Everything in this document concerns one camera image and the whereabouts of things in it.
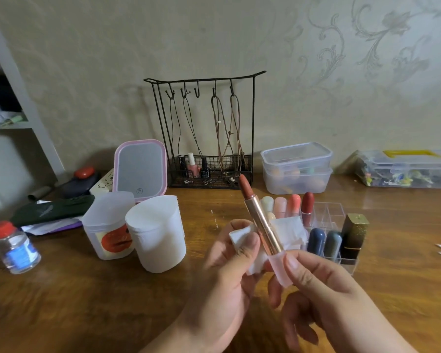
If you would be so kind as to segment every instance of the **wooden table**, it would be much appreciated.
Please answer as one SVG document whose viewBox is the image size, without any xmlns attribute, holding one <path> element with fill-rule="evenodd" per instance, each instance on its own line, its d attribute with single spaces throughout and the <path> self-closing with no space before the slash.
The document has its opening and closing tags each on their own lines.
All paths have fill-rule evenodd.
<svg viewBox="0 0 441 353">
<path fill-rule="evenodd" d="M 256 177 L 256 193 L 266 189 Z M 238 190 L 169 189 L 177 195 L 187 255 L 166 273 L 150 274 L 136 253 L 113 261 L 95 255 L 83 229 L 33 238 L 41 263 L 11 275 L 0 263 L 0 353 L 137 352 L 185 302 L 193 273 L 220 228 L 249 218 Z M 317 201 L 363 213 L 370 230 L 355 279 L 420 352 L 441 352 L 441 189 L 366 188 L 332 176 Z M 262 279 L 228 352 L 287 352 L 278 313 Z M 332 352 L 324 334 L 306 352 Z"/>
</svg>

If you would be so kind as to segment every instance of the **black wire basket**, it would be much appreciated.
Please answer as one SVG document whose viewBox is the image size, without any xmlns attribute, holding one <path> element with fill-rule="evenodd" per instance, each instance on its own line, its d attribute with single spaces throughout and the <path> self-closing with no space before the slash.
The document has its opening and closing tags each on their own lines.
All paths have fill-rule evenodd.
<svg viewBox="0 0 441 353">
<path fill-rule="evenodd" d="M 203 158 L 206 159 L 209 177 L 195 177 L 195 173 L 183 169 L 180 160 L 175 161 L 175 168 L 169 171 L 170 187 L 183 188 L 212 188 L 212 189 L 239 189 L 238 177 L 243 174 L 252 182 L 252 156 L 230 155 L 222 157 L 222 166 L 218 156 L 194 156 L 196 165 L 203 169 Z"/>
<path fill-rule="evenodd" d="M 155 105 L 157 107 L 157 113 L 159 115 L 160 128 L 162 130 L 162 136 L 166 148 L 167 158 L 168 158 L 168 168 L 169 168 L 169 178 L 168 185 L 170 187 L 183 187 L 183 188 L 218 188 L 218 189 L 239 189 L 238 185 L 238 177 L 243 174 L 247 177 L 248 182 L 250 184 L 253 182 L 253 139 L 254 139 L 254 125 L 255 125 L 255 80 L 256 77 L 266 73 L 266 71 L 262 71 L 259 73 L 255 73 L 248 76 L 236 76 L 230 78 L 205 78 L 205 79 L 182 79 L 175 81 L 161 81 L 152 78 L 144 79 L 147 83 L 152 85 L 152 90 L 154 93 Z M 194 156 L 195 163 L 201 168 L 203 166 L 203 159 L 205 159 L 204 169 L 200 175 L 198 173 L 194 173 L 193 171 L 188 170 L 185 167 L 185 164 L 188 164 L 188 156 L 180 155 L 175 156 L 175 151 L 173 149 L 173 128 L 170 131 L 170 126 L 168 125 L 166 112 L 170 111 L 171 118 L 171 102 L 174 101 L 175 91 L 172 89 L 172 84 L 183 84 L 183 88 L 180 89 L 181 96 L 183 101 L 187 102 L 187 106 L 189 109 L 188 103 L 188 95 L 191 93 L 187 90 L 186 83 L 196 83 L 196 88 L 194 88 L 194 93 L 196 99 L 200 98 L 200 82 L 212 82 L 213 88 L 213 98 L 216 97 L 216 88 L 217 82 L 229 81 L 230 82 L 230 91 L 232 93 L 232 97 L 235 96 L 234 93 L 234 83 L 233 80 L 240 79 L 251 79 L 253 86 L 252 93 L 252 151 L 251 155 L 234 154 L 227 156 Z M 167 95 L 167 99 L 165 101 L 169 101 L 170 105 L 166 106 L 164 104 L 163 98 L 165 95 L 163 94 L 163 90 Z M 197 149 L 199 153 L 201 150 L 200 146 L 197 142 L 196 136 L 194 134 L 194 127 L 190 126 L 194 140 L 197 145 Z M 165 135 L 168 138 L 168 145 L 165 139 Z"/>
</svg>

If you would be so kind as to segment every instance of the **shelf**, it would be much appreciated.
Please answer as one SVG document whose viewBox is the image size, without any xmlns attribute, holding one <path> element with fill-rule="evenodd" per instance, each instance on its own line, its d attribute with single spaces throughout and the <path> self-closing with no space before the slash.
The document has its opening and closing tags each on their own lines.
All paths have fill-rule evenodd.
<svg viewBox="0 0 441 353">
<path fill-rule="evenodd" d="M 30 129 L 31 124 L 29 121 L 20 121 L 16 124 L 8 125 L 5 127 L 0 126 L 0 130 L 11 130 L 11 129 Z"/>
</svg>

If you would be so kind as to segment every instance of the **floral wallpaper pattern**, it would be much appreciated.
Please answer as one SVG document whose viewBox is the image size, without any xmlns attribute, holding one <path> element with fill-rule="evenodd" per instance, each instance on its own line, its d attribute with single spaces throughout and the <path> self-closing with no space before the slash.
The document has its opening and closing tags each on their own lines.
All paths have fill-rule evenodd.
<svg viewBox="0 0 441 353">
<path fill-rule="evenodd" d="M 267 70 L 256 156 L 318 141 L 338 166 L 356 149 L 441 148 L 441 0 L 0 0 L 0 29 L 69 171 L 111 166 L 124 141 L 162 139 L 146 77 Z M 251 85 L 234 86 L 251 123 Z M 176 89 L 168 127 L 181 153 L 196 148 L 191 125 L 217 153 L 211 88 L 188 94 L 192 123 Z M 229 87 L 218 94 L 228 109 Z"/>
</svg>

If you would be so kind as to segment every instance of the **clear acrylic holder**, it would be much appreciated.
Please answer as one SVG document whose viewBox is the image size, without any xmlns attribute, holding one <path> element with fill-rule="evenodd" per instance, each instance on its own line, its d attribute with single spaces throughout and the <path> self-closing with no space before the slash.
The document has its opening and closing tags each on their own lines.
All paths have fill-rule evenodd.
<svg viewBox="0 0 441 353">
<path fill-rule="evenodd" d="M 343 210 L 341 203 L 315 202 L 310 221 L 311 226 L 306 227 L 306 229 L 310 233 L 313 228 L 320 228 L 325 231 L 325 235 L 328 235 L 330 230 L 341 231 L 341 228 L 345 223 L 345 218 L 345 211 Z M 358 259 L 342 258 L 340 253 L 338 253 L 338 257 L 335 260 L 331 257 L 326 257 L 325 259 L 344 267 L 350 275 L 353 275 L 358 266 Z"/>
</svg>

